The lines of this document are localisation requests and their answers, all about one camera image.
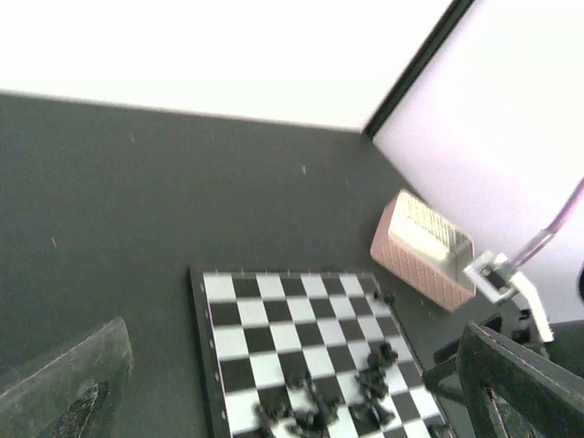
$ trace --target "white backdrop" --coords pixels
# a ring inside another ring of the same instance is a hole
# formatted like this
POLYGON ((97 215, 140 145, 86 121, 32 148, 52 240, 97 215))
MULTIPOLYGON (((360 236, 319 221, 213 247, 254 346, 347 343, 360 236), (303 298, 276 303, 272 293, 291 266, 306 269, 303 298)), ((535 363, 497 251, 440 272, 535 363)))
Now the white backdrop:
MULTIPOLYGON (((512 256, 584 174, 584 4, 477 0, 375 138, 477 250, 512 256)), ((584 318, 584 204, 525 266, 553 321, 584 318)))
POLYGON ((449 0, 0 5, 0 90, 361 130, 449 0))

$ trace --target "chess piece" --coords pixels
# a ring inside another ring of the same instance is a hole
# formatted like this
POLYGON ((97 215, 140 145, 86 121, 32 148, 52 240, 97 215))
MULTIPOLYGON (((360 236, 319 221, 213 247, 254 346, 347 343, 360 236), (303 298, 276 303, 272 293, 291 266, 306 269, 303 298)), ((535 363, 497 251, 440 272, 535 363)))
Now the chess piece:
POLYGON ((310 374, 307 371, 294 371, 288 374, 285 378, 286 386, 292 391, 300 391, 307 385, 307 380, 310 380, 310 374))
POLYGON ((383 358, 384 365, 386 368, 390 368, 398 359, 398 353, 391 348, 389 342, 383 342, 380 346, 380 354, 383 358))
POLYGON ((255 414, 257 415, 257 420, 259 422, 259 432, 262 437, 276 438, 272 432, 272 426, 275 422, 270 419, 266 413, 266 410, 259 403, 255 406, 255 414))
POLYGON ((314 384, 312 379, 308 377, 307 381, 308 391, 312 400, 317 405, 318 409, 318 422, 321 427, 326 427, 329 424, 336 422, 339 419, 336 409, 331 409, 329 403, 325 398, 318 392, 317 386, 314 384))
POLYGON ((373 298, 377 299, 378 301, 383 301, 383 303, 388 307, 391 307, 393 303, 395 303, 395 295, 393 295, 391 292, 385 293, 376 290, 375 292, 373 292, 373 298))
POLYGON ((288 424, 286 426, 288 432, 300 438, 322 438, 322 431, 318 429, 305 429, 298 424, 288 424))
POLYGON ((388 425, 395 418, 395 413, 386 410, 376 399, 371 398, 369 403, 380 426, 388 425))
POLYGON ((363 420, 372 414, 371 406, 367 402, 353 404, 349 407, 349 411, 356 420, 363 420))
POLYGON ((292 416, 292 410, 284 403, 279 403, 273 406, 271 409, 266 409, 266 413, 273 422, 278 422, 292 416))
POLYGON ((381 367, 381 357, 377 351, 372 351, 367 357, 367 365, 369 368, 380 368, 381 367))
POLYGON ((428 426, 428 433, 432 438, 446 438, 450 430, 449 424, 431 424, 428 426))
POLYGON ((295 411, 294 420, 303 429, 312 429, 315 426, 316 414, 311 411, 295 411))
POLYGON ((385 383, 384 379, 377 378, 377 376, 374 377, 375 378, 367 378, 358 375, 355 377, 355 379, 364 391, 370 393, 372 397, 382 400, 387 397, 387 394, 390 392, 390 388, 388 387, 387 383, 385 383))

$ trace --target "purple cable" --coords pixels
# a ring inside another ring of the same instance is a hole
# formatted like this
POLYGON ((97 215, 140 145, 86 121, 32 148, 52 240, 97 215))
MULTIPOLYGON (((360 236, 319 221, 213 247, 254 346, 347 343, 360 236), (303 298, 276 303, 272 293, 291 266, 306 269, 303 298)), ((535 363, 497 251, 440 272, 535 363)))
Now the purple cable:
POLYGON ((531 239, 527 245, 525 245, 519 254, 511 259, 511 263, 516 267, 520 267, 527 263, 531 257, 537 254, 544 246, 546 246, 551 239, 554 238, 556 233, 561 229, 566 223, 569 217, 574 212, 574 209, 578 205, 580 199, 584 196, 584 178, 580 180, 580 183, 574 189, 572 195, 568 198, 556 218, 552 223, 544 230, 541 230, 537 235, 531 239))

